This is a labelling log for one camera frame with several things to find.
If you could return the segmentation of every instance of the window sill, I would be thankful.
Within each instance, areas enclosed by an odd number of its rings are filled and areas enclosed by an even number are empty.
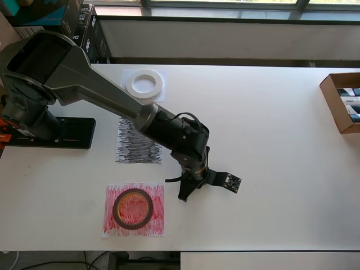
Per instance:
[[[142,8],[96,5],[101,20],[198,21],[213,23],[264,23],[360,25],[360,12],[284,11],[212,8]]]

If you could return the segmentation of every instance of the window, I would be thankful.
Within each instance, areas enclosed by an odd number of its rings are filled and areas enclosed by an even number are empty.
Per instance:
[[[97,5],[244,10],[360,11],[360,0],[88,0]]]
[[[360,0],[310,0],[309,3],[322,5],[360,5]]]

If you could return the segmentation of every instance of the black box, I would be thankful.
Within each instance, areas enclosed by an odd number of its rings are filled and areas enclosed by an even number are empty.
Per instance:
[[[97,51],[99,52],[101,63],[110,64],[112,61],[111,52],[107,45],[101,24],[97,19],[95,7],[92,4],[83,4],[79,15],[79,25],[86,25],[95,40]]]
[[[90,31],[85,25],[78,25],[73,36],[73,41],[82,48],[89,57],[90,63],[100,64],[100,55],[97,52],[95,42],[90,35]]]
[[[73,37],[83,0],[35,0],[8,21],[22,38],[45,29]]]

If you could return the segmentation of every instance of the brown tape roll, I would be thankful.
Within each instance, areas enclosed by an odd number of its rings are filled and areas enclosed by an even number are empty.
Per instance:
[[[134,201],[139,203],[139,207],[131,205]],[[116,223],[127,230],[137,230],[148,224],[152,211],[151,197],[139,188],[131,188],[121,193],[112,207]]]

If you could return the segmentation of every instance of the black mounting plate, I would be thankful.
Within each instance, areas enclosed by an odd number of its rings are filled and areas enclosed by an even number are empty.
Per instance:
[[[6,146],[66,148],[66,149],[89,149],[94,135],[96,121],[94,118],[57,117],[64,125],[64,133],[53,141],[31,138],[23,135],[14,128],[9,128],[7,134],[11,134],[10,142]]]

